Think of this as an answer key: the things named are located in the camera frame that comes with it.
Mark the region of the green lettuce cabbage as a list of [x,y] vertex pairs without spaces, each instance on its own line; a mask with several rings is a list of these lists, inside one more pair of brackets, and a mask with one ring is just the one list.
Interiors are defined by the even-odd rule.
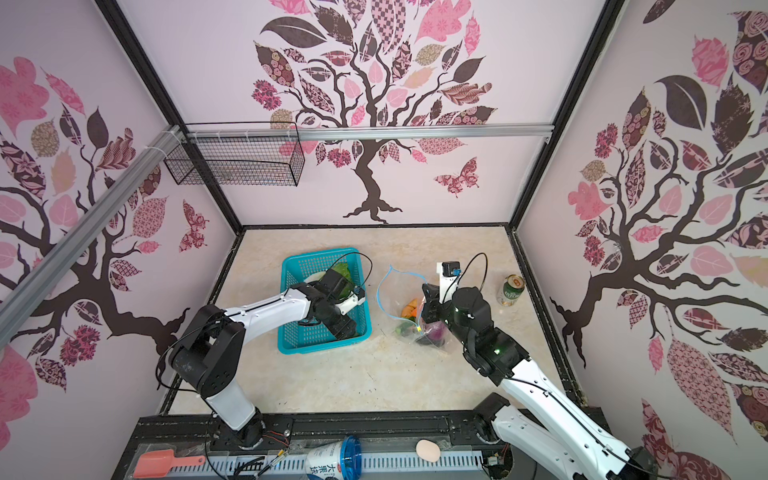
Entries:
[[326,288],[331,288],[334,285],[351,287],[354,285],[354,277],[347,262],[338,262],[327,270],[309,275],[304,282],[324,285]]

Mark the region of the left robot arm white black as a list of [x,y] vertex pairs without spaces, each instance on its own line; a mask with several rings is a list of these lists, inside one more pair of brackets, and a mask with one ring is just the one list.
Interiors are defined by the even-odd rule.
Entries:
[[357,325],[350,312],[365,301],[362,286],[328,269],[319,279],[293,284],[266,300],[228,309],[206,305],[163,361],[218,416],[238,447],[252,449],[266,427],[235,379],[244,345],[293,322],[323,326],[336,340],[352,339]]

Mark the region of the orange carrot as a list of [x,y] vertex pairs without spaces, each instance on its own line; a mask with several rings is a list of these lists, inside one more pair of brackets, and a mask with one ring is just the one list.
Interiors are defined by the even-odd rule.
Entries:
[[406,304],[401,310],[400,316],[409,321],[415,321],[418,317],[418,311],[421,305],[419,299],[414,299]]

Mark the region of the teal plastic basket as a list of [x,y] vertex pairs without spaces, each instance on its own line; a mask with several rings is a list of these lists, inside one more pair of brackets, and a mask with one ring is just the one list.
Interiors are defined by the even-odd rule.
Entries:
[[372,333],[366,283],[373,263],[355,248],[305,253],[282,263],[281,289],[308,295],[309,311],[278,329],[278,350],[309,354],[361,343]]

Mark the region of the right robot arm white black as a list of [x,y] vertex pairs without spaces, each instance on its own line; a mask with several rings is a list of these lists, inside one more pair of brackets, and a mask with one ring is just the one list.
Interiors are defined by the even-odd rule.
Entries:
[[461,343],[465,361],[504,391],[487,397],[479,417],[491,442],[516,447],[557,479],[656,479],[643,447],[630,448],[558,389],[529,352],[495,326],[476,287],[425,284],[423,319]]

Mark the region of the purple onion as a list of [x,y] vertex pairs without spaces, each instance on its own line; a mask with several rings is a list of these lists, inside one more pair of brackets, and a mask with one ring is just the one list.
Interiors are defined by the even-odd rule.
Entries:
[[446,341],[446,336],[450,334],[447,326],[440,321],[426,323],[424,325],[426,339],[435,346],[442,346]]

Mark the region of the clear zip bag blue zipper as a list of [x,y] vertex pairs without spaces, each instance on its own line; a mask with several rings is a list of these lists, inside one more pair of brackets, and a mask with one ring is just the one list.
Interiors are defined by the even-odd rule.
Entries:
[[432,284],[423,275],[389,266],[377,285],[376,304],[392,321],[392,332],[397,340],[433,349],[444,348],[448,334],[446,326],[440,322],[427,323],[424,317],[427,306],[425,286],[432,287]]

